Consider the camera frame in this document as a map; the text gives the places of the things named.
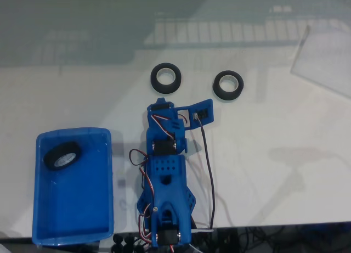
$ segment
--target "tire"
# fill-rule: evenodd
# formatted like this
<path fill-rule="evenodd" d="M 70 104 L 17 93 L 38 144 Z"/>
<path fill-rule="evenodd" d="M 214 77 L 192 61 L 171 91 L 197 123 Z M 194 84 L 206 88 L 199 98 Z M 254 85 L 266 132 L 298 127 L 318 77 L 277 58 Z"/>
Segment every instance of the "tire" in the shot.
<path fill-rule="evenodd" d="M 232 76 L 237 80 L 237 89 L 232 91 L 232 92 L 227 92 L 224 91 L 221 87 L 220 87 L 220 80 L 222 79 L 222 77 L 224 76 Z M 230 71 L 230 70 L 226 70 L 223 72 L 220 72 L 214 79 L 213 82 L 213 91 L 214 93 L 223 100 L 234 100 L 236 99 L 238 96 L 240 96 L 242 89 L 244 88 L 244 81 L 242 80 L 242 77 L 234 71 Z"/>
<path fill-rule="evenodd" d="M 76 142 L 65 142 L 48 151 L 43 161 L 50 170 L 57 171 L 67 168 L 81 155 L 82 149 Z"/>
<path fill-rule="evenodd" d="M 168 85 L 161 84 L 157 79 L 157 73 L 162 69 L 171 69 L 174 72 L 174 81 Z M 162 63 L 156 65 L 151 72 L 151 85 L 152 87 L 161 94 L 171 94 L 175 92 L 182 82 L 182 74 L 180 73 L 179 68 L 170 63 Z"/>

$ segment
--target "white table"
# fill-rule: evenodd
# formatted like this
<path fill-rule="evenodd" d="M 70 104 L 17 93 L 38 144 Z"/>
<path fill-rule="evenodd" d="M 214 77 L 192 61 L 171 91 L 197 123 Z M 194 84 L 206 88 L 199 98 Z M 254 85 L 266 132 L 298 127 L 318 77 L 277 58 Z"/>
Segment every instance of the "white table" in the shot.
<path fill-rule="evenodd" d="M 183 75 L 167 100 L 213 99 L 215 227 L 351 221 L 351 101 L 290 73 L 307 25 L 347 30 L 350 15 L 349 0 L 0 0 L 0 236 L 31 236 L 36 137 L 84 126 L 111 131 L 115 232 L 137 230 L 128 152 L 145 146 L 146 107 L 162 96 L 150 73 L 163 62 Z M 212 92 L 223 70 L 244 79 L 234 102 Z M 186 136 L 204 227 L 201 132 Z"/>

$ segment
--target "black knob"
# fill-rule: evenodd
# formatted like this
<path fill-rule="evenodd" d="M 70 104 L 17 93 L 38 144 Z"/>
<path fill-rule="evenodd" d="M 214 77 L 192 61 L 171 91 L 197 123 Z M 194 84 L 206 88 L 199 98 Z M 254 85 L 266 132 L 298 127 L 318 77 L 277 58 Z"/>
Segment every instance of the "black knob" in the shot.
<path fill-rule="evenodd" d="M 123 253 L 123 246 L 121 244 L 115 244 L 111 247 L 111 253 Z"/>
<path fill-rule="evenodd" d="M 120 244 L 123 242 L 123 238 L 118 234 L 114 234 L 113 240 L 116 244 Z"/>
<path fill-rule="evenodd" d="M 133 253 L 134 245 L 133 244 L 126 244 L 123 247 L 123 253 Z"/>
<path fill-rule="evenodd" d="M 124 242 L 126 242 L 127 245 L 133 245 L 134 244 L 134 237 L 125 237 Z"/>
<path fill-rule="evenodd" d="M 144 253 L 144 247 L 142 245 L 137 245 L 134 249 L 134 253 Z"/>

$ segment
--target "cable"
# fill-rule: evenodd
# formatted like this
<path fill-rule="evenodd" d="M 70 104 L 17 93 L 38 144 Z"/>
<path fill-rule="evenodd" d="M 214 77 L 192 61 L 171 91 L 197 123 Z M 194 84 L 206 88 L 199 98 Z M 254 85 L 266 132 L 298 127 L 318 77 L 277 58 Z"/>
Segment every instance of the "cable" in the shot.
<path fill-rule="evenodd" d="M 141 239 L 141 238 L 137 238 L 136 240 L 134 240 L 134 243 L 135 243 L 135 242 L 138 242 L 140 239 Z"/>
<path fill-rule="evenodd" d="M 208 173 L 210 174 L 210 180 L 211 180 L 211 189 L 212 189 L 212 216 L 211 216 L 211 222 L 210 222 L 210 229 L 213 228 L 213 220 L 214 220 L 214 211 L 216 209 L 216 202 L 214 200 L 214 184 L 213 184 L 213 177 L 212 177 L 212 171 L 211 171 L 211 166 L 210 166 L 210 160 L 208 158 L 208 150 L 207 150 L 207 142 L 206 142 L 206 135 L 205 131 L 203 130 L 202 123 L 199 119 L 199 116 L 197 113 L 194 113 L 194 118 L 197 119 L 200 123 L 201 126 L 201 133 L 203 137 L 203 144 L 205 146 L 205 154 L 206 154 L 206 161 L 207 161 L 207 167 L 208 167 Z"/>
<path fill-rule="evenodd" d="M 185 119 L 185 124 L 187 124 L 187 123 L 188 123 L 188 120 L 186 119 L 186 117 L 185 117 L 184 115 L 182 115 L 182 114 L 178 114 L 178 116 L 181 116 L 181 117 L 183 117 L 183 119 Z"/>
<path fill-rule="evenodd" d="M 246 245 L 242 253 L 245 253 L 248 248 L 248 228 L 247 227 L 245 227 L 245 234 L 246 234 Z"/>
<path fill-rule="evenodd" d="M 141 221 L 140 221 L 141 217 L 142 217 L 142 215 L 140 214 L 140 215 L 139 215 L 139 221 L 138 221 L 138 222 L 139 222 L 139 235 L 140 235 L 141 239 L 142 239 L 144 242 L 147 242 L 147 243 L 151 244 L 152 241 L 149 240 L 149 239 L 147 239 L 146 237 L 144 237 L 144 234 L 143 234 L 143 232 L 141 231 Z"/>
<path fill-rule="evenodd" d="M 145 160 L 142 161 L 142 162 L 139 163 L 139 164 L 133 163 L 133 161 L 132 161 L 132 156 L 131 156 L 133 151 L 137 151 L 138 153 L 141 153 L 141 154 L 144 156 Z M 148 161 L 148 158 L 149 158 L 148 154 L 144 153 L 142 150 L 131 149 L 131 150 L 129 151 L 129 160 L 131 161 L 132 165 L 134 165 L 134 166 L 139 166 L 139 165 L 140 165 L 140 166 L 144 166 L 144 165 L 146 164 L 146 162 Z"/>
<path fill-rule="evenodd" d="M 189 244 L 189 246 L 191 246 L 194 250 L 196 250 L 199 253 L 203 253 L 201 250 L 197 249 L 196 247 L 194 247 L 193 245 Z"/>
<path fill-rule="evenodd" d="M 152 114 L 151 115 L 151 118 L 156 122 L 156 124 L 162 129 L 162 131 L 170 136 L 170 138 L 174 139 L 173 135 L 170 134 L 168 131 L 166 131 L 166 129 L 162 126 L 162 124 L 157 120 L 157 119 L 162 119 L 162 120 L 169 120 L 170 118 L 169 117 L 164 117 L 164 116 L 161 116 L 161 115 L 156 115 L 156 114 Z"/>
<path fill-rule="evenodd" d="M 144 170 L 141 167 L 139 167 L 139 171 L 146 178 L 146 180 L 148 180 L 148 183 L 149 183 L 149 186 L 150 186 L 150 189 L 151 189 L 151 192 L 152 192 L 152 197 L 155 197 L 154 187 L 152 186 L 152 183 L 151 183 L 151 180 L 150 180 L 149 176 L 144 172 Z"/>

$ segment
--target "blue plastic bin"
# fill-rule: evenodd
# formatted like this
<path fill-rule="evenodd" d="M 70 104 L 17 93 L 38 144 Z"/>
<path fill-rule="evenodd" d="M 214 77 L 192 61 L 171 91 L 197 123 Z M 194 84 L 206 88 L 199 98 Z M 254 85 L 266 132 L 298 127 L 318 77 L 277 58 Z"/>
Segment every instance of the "blue plastic bin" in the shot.
<path fill-rule="evenodd" d="M 74 141 L 81 157 L 58 171 L 43 162 L 51 148 Z M 32 240 L 37 245 L 90 243 L 114 232 L 111 134 L 72 128 L 40 134 L 36 146 Z"/>

